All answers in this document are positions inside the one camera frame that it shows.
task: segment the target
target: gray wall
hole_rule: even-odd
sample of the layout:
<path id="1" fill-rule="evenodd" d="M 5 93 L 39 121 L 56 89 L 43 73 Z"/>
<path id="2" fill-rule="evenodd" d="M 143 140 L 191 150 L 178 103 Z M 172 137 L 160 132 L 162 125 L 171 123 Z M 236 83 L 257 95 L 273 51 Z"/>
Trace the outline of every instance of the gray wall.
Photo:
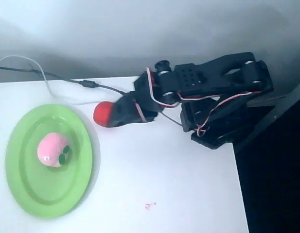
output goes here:
<path id="1" fill-rule="evenodd" d="M 276 94 L 300 82 L 300 0 L 0 0 L 0 58 L 70 78 L 132 76 L 161 59 L 252 51 Z M 2 66 L 30 68 L 9 59 Z M 40 79 L 0 71 L 0 82 Z"/>

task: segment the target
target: gray cable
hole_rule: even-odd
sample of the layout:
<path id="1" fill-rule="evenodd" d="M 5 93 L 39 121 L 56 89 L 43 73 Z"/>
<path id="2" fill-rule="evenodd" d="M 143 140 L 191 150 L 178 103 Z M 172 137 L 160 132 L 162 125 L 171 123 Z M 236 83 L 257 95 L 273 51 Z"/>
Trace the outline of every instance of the gray cable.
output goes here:
<path id="1" fill-rule="evenodd" d="M 162 114 L 164 117 L 166 117 L 167 119 L 171 120 L 173 123 L 176 123 L 177 125 L 179 125 L 179 126 L 182 127 L 182 125 L 181 125 L 179 122 L 177 122 L 177 121 L 175 121 L 174 119 L 172 119 L 171 117 L 167 116 L 165 113 L 161 112 L 161 114 Z"/>

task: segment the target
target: pink plush toy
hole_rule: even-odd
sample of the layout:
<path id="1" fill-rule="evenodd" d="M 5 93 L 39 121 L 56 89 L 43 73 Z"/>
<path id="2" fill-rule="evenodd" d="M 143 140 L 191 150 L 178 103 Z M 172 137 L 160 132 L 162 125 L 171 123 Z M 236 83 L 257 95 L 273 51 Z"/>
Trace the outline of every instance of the pink plush toy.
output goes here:
<path id="1" fill-rule="evenodd" d="M 38 144 L 37 157 L 46 166 L 60 167 L 70 150 L 67 137 L 60 133 L 47 134 Z"/>

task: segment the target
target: red ball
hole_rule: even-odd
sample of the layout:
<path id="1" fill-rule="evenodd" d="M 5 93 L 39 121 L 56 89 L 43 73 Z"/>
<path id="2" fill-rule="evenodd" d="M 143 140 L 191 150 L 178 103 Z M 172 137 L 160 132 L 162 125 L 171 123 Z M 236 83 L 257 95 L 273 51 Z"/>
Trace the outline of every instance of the red ball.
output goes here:
<path id="1" fill-rule="evenodd" d="M 96 122 L 98 125 L 107 127 L 113 104 L 114 103 L 109 101 L 98 103 L 98 105 L 95 107 L 95 110 L 93 111 L 94 122 Z"/>

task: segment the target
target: white table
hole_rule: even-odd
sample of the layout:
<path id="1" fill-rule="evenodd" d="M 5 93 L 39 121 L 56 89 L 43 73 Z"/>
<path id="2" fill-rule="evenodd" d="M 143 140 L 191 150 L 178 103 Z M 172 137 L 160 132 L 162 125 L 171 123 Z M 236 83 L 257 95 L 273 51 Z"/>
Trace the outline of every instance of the white table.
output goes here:
<path id="1" fill-rule="evenodd" d="M 96 81 L 128 91 L 135 78 Z M 63 81 L 50 85 L 55 93 L 80 101 L 120 97 Z M 9 191 L 5 149 L 24 114 L 53 102 L 42 81 L 0 83 L 0 233 L 248 232 L 232 144 L 210 150 L 163 116 L 152 123 L 103 128 L 92 120 L 95 104 L 73 107 L 89 129 L 95 151 L 95 175 L 85 197 L 57 219 L 28 215 Z M 179 107 L 165 111 L 180 121 L 179 112 Z"/>

